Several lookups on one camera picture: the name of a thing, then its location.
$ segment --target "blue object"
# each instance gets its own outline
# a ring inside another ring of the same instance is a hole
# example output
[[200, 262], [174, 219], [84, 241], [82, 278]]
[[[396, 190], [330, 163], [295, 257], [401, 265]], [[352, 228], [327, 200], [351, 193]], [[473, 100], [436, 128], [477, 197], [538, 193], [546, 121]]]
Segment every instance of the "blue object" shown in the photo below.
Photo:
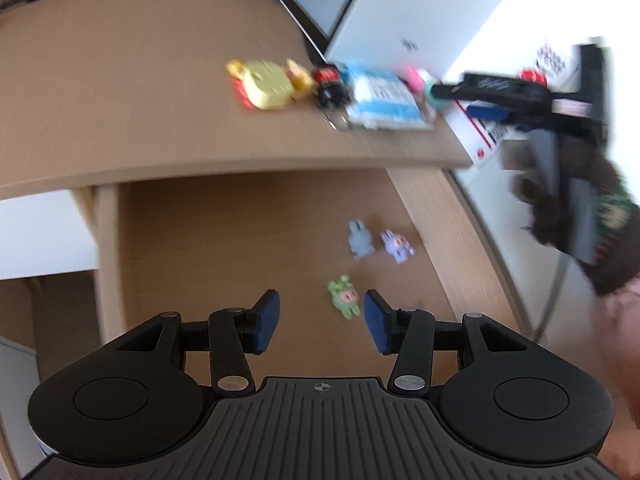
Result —
[[376, 252], [376, 248], [371, 243], [373, 236], [362, 220], [349, 222], [349, 231], [349, 247], [354, 260], [366, 258]]
[[367, 128], [424, 126], [411, 92], [391, 70], [347, 65], [343, 71], [351, 89], [347, 113]]
[[249, 311], [256, 315], [254, 348], [265, 352], [280, 320], [280, 295], [275, 290], [266, 292]]
[[466, 114], [485, 121], [503, 121], [509, 117], [510, 112], [501, 106], [469, 105], [466, 107]]
[[367, 323], [371, 338], [381, 354], [391, 352], [391, 336], [386, 323], [383, 307], [367, 292], [364, 295], [364, 321]]

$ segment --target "white cabinet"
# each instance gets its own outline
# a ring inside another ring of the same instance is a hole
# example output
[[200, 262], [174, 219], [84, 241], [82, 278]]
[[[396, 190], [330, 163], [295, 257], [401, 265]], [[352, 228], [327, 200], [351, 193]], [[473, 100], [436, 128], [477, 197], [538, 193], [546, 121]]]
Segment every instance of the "white cabinet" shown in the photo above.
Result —
[[95, 269], [96, 253], [71, 191], [0, 201], [0, 280]]

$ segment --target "ribbed black plate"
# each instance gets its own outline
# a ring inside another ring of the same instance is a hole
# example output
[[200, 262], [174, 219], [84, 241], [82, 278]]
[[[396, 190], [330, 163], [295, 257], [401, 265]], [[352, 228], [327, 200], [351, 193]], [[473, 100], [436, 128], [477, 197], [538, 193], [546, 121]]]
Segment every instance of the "ribbed black plate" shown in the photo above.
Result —
[[462, 446], [429, 405], [375, 379], [269, 378], [220, 401], [183, 446], [142, 464], [82, 466], [54, 457], [31, 480], [613, 480], [596, 459], [507, 465]]

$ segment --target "purple bunny figure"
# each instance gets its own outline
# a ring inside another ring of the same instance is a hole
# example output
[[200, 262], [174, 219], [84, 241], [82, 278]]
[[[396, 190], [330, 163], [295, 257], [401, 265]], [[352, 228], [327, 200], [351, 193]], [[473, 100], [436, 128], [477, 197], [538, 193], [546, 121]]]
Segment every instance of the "purple bunny figure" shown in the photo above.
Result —
[[415, 254], [415, 250], [406, 238], [402, 235], [397, 235], [393, 231], [387, 229], [385, 232], [380, 233], [380, 237], [385, 244], [385, 250], [396, 259], [396, 264], [402, 264], [409, 259], [409, 256]]

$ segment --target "circular cap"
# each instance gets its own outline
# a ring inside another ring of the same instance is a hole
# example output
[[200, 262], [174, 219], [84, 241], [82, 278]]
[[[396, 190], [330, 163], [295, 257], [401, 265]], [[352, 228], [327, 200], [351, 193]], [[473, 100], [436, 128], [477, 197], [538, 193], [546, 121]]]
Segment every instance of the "circular cap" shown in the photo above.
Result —
[[421, 388], [424, 388], [425, 384], [424, 379], [417, 375], [401, 375], [396, 377], [394, 380], [396, 388], [407, 390], [409, 392], [420, 390]]
[[130, 379], [100, 379], [78, 390], [74, 404], [84, 416], [96, 420], [118, 420], [145, 407], [149, 391]]
[[569, 405], [560, 386], [533, 377], [504, 381], [494, 390], [494, 400], [501, 410], [524, 420], [553, 418]]
[[228, 375], [218, 381], [218, 387], [226, 392], [239, 392], [249, 385], [249, 381], [239, 375]]

